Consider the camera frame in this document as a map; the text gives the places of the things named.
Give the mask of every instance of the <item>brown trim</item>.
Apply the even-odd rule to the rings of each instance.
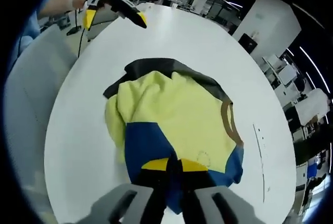
[[[231,126],[229,125],[229,120],[228,120],[228,108],[229,107],[230,107],[230,112],[231,112]],[[241,140],[241,138],[237,132],[235,121],[234,121],[233,103],[229,98],[222,102],[221,117],[222,117],[223,126],[224,126],[225,131],[227,132],[228,136],[236,143],[236,145],[243,147],[244,143]]]

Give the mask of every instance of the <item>clothing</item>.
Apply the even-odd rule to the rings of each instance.
[[[13,48],[13,51],[12,51],[12,54],[11,54],[11,57],[9,60],[9,64],[7,67],[7,73],[9,73],[9,71],[13,67],[15,61],[20,56],[20,54],[23,52],[23,50],[25,50],[26,47],[29,46],[30,43],[35,38],[38,37],[38,35],[40,35],[41,30],[40,30],[40,26],[38,24],[37,14],[41,11],[41,9],[45,6],[45,4],[48,1],[49,0],[42,0],[41,3],[39,4],[39,6],[36,8],[36,10],[31,14],[29,19],[27,20],[27,22],[25,24],[25,28],[22,31],[22,33],[20,34],[20,36],[18,37],[18,39],[15,43],[15,46]]]
[[[328,97],[321,89],[314,89],[307,98],[295,105],[302,126],[315,116],[322,119],[329,112]]]
[[[132,182],[146,163],[165,158],[203,165],[219,186],[240,182],[243,141],[233,104],[214,79],[174,59],[140,59],[125,71],[104,92],[105,118]],[[179,214],[177,174],[170,184],[166,200]]]
[[[293,144],[296,157],[296,165],[307,162],[321,151],[329,149],[333,141],[333,125],[322,125],[311,137]]]
[[[285,112],[286,118],[288,120],[288,125],[291,133],[294,133],[301,127],[300,119],[298,117],[297,110],[295,106],[290,107]]]

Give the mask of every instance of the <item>black fabric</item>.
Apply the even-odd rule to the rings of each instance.
[[[152,71],[158,71],[169,78],[171,78],[173,72],[189,76],[215,98],[221,101],[227,98],[226,93],[214,79],[192,70],[175,59],[168,58],[138,59],[133,61],[125,67],[126,74],[107,88],[103,95],[109,99],[118,93],[118,88],[121,83],[137,80]]]
[[[296,165],[308,161],[323,150],[329,149],[333,141],[333,125],[324,124],[311,137],[293,144],[296,157]]]
[[[297,129],[301,127],[301,122],[298,117],[298,113],[296,111],[295,106],[286,110],[285,115],[288,120],[288,125],[291,133],[295,132]]]

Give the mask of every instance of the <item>blue garment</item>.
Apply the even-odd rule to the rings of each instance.
[[[15,61],[20,56],[20,54],[23,52],[23,50],[26,49],[26,47],[29,46],[31,42],[35,38],[37,38],[38,35],[40,35],[41,30],[38,24],[37,14],[41,11],[41,9],[45,6],[45,4],[48,1],[49,0],[42,0],[39,6],[36,8],[36,10],[31,14],[29,19],[27,20],[25,28],[22,31],[22,33],[18,36],[16,44],[13,48],[10,61],[7,67],[8,72],[11,70],[12,66],[14,65]]]

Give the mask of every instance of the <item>white table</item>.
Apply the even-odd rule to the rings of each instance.
[[[265,223],[282,223],[294,201],[296,164],[288,124],[269,82],[251,56],[215,23],[149,5],[147,29],[127,19],[113,22],[85,49],[58,94],[44,159],[58,222],[78,221],[101,196],[129,181],[107,132],[103,92],[124,75],[128,63],[167,57],[214,78],[233,100],[245,154],[241,183],[231,189],[253,205]],[[184,222],[167,210],[162,223]]]

